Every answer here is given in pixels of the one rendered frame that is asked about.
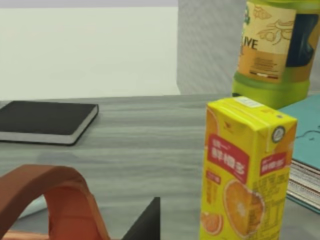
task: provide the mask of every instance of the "round logo on carton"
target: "round logo on carton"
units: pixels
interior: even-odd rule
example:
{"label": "round logo on carton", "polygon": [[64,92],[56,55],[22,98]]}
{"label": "round logo on carton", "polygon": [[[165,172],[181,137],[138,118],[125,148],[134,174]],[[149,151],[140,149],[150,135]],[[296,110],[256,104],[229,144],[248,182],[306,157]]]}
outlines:
{"label": "round logo on carton", "polygon": [[286,129],[283,126],[278,126],[272,134],[272,141],[274,143],[279,143],[285,136]]}

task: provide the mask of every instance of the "carton top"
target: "carton top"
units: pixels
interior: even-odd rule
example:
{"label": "carton top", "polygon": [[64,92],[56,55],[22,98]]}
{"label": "carton top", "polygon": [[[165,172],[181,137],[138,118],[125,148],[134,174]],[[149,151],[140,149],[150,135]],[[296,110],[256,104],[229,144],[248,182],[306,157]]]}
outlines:
{"label": "carton top", "polygon": [[209,102],[208,107],[237,119],[237,121],[248,125],[254,131],[269,128],[270,126],[297,122],[294,117],[244,96],[223,98]]}

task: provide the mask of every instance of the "orange plastic object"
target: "orange plastic object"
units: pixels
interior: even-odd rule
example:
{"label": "orange plastic object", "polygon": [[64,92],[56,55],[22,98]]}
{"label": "orange plastic object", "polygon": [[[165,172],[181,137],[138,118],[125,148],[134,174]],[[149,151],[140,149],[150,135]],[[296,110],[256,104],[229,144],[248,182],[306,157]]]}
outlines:
{"label": "orange plastic object", "polygon": [[[0,178],[0,240],[111,240],[85,179],[71,167],[23,165]],[[48,234],[9,231],[44,195]]]}

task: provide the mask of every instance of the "red label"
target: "red label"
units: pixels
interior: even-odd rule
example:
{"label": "red label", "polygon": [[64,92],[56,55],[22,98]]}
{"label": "red label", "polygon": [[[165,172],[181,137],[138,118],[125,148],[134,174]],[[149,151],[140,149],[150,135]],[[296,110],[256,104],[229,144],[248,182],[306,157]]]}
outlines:
{"label": "red label", "polygon": [[209,137],[208,160],[247,183],[249,156],[237,146],[213,134]]}
{"label": "red label", "polygon": [[221,184],[221,177],[209,170],[206,171],[206,178],[215,182],[216,184]]}
{"label": "red label", "polygon": [[261,161],[260,176],[283,169],[286,166],[286,153],[277,153]]}

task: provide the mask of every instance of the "wall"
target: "wall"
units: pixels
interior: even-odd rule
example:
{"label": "wall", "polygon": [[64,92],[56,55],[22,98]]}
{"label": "wall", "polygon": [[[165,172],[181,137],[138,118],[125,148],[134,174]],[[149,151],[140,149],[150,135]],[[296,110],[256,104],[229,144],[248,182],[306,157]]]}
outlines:
{"label": "wall", "polygon": [[0,100],[179,94],[175,0],[0,0]]}
{"label": "wall", "polygon": [[[182,94],[231,93],[246,0],[179,0],[177,83]],[[320,48],[311,75],[320,91]]]}

